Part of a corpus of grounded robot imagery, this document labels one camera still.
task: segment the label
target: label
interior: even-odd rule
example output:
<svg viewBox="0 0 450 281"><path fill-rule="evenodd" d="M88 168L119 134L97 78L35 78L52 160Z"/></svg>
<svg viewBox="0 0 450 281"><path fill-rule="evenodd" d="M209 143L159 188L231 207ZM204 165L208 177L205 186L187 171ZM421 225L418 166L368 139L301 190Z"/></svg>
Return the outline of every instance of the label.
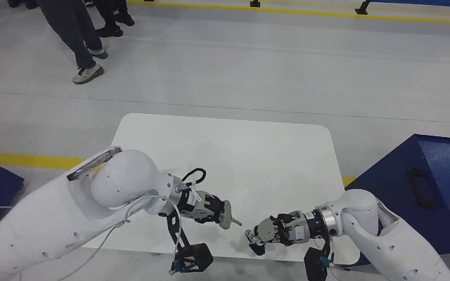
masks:
<svg viewBox="0 0 450 281"><path fill-rule="evenodd" d="M195 206L195 204L197 204L197 199L195 198L195 196L192 193L192 191L189 192L189 198L188 198L188 201L186 203L191 205L191 206Z"/></svg>
<svg viewBox="0 0 450 281"><path fill-rule="evenodd" d="M307 220L310 220L314 218L314 214L309 211L307 213L304 213L304 217L307 218Z"/></svg>
<svg viewBox="0 0 450 281"><path fill-rule="evenodd" d="M295 226L295 239L304 239L304 226Z"/></svg>

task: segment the blue platform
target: blue platform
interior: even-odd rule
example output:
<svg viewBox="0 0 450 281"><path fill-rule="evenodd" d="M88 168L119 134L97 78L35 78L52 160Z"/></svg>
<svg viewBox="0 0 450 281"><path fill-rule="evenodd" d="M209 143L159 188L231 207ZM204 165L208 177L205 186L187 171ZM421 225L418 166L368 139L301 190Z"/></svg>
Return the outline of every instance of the blue platform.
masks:
<svg viewBox="0 0 450 281"><path fill-rule="evenodd" d="M417 5L433 5L433 6L450 6L447 0L371 0L371 2L397 3L397 4L417 4Z"/></svg>
<svg viewBox="0 0 450 281"><path fill-rule="evenodd" d="M24 179L0 167L0 219L9 211Z"/></svg>
<svg viewBox="0 0 450 281"><path fill-rule="evenodd" d="M361 7L354 9L358 15L367 15L367 8L370 2L396 3L396 4L416 4L433 6L450 6L450 0L365 0Z"/></svg>
<svg viewBox="0 0 450 281"><path fill-rule="evenodd" d="M412 135L347 189L372 192L441 255L450 254L450 138ZM370 264L364 255L353 266Z"/></svg>

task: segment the white robotic arm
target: white robotic arm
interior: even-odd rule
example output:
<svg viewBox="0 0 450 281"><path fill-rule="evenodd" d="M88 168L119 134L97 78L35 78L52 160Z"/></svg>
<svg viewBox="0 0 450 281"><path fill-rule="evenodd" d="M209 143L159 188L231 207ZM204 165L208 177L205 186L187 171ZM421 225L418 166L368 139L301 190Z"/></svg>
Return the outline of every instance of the white robotic arm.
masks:
<svg viewBox="0 0 450 281"><path fill-rule="evenodd" d="M0 221L0 281L60 258L106 230L120 227L126 216L141 209L172 218L176 213L168 200L183 216L199 223L214 221L223 229L231 222L240 224L232 218L227 200L196 192L193 185L160 173L143 152L120 147L103 151L20 200ZM174 242L177 236L184 237L184 247L178 246L177 255L180 260L193 257L194 264L172 264L172 270L203 271L212 262L209 249L206 244L191 246L179 232L178 219L167 219L169 233Z"/></svg>
<svg viewBox="0 0 450 281"><path fill-rule="evenodd" d="M383 225L379 235L378 220ZM390 281L450 280L450 270L431 244L365 190L346 191L338 200L305 214L294 211L271 216L245 232L258 255L264 254L266 243L290 246L322 237L324 248L310 248L304 258L311 281L326 279L330 241L343 235Z"/></svg>

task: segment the white tabletop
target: white tabletop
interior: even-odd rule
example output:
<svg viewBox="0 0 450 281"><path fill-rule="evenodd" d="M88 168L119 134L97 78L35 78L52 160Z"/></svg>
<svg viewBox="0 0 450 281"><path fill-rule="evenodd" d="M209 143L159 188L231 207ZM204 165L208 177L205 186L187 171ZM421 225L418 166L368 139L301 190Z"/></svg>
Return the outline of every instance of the white tabletop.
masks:
<svg viewBox="0 0 450 281"><path fill-rule="evenodd" d="M244 231L270 215L311 211L344 192L331 135L323 126L129 114L112 145L143 151L160 171L180 178L196 167L206 169L207 177L197 189L229 200L233 216L243 224L223 230L215 223L183 219L189 242L205 242L213 256L303 261L308 248L315 247L313 241L291 247L270 244L259 257L249 248ZM103 238L85 247L97 247ZM174 244L165 218L140 211L103 247L172 253ZM336 263L351 264L359 258L348 237L335 239L333 248Z"/></svg>

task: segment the gray floor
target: gray floor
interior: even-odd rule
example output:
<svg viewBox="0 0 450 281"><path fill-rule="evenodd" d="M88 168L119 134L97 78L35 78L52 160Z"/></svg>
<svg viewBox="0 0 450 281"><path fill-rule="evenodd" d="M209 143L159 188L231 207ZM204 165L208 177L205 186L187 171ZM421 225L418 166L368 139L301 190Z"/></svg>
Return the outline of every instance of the gray floor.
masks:
<svg viewBox="0 0 450 281"><path fill-rule="evenodd" d="M75 59L40 11L0 2L0 152L88 157L125 114L147 112L324 125L342 175L358 176L413 133L450 136L448 25L147 6L131 14L134 27L104 40L105 74L75 86ZM32 185L58 173L26 170L15 168ZM55 280L89 251L23 280ZM163 256L102 251L71 280L166 280L167 266ZM304 271L220 260L192 276L176 278L304 280Z"/></svg>

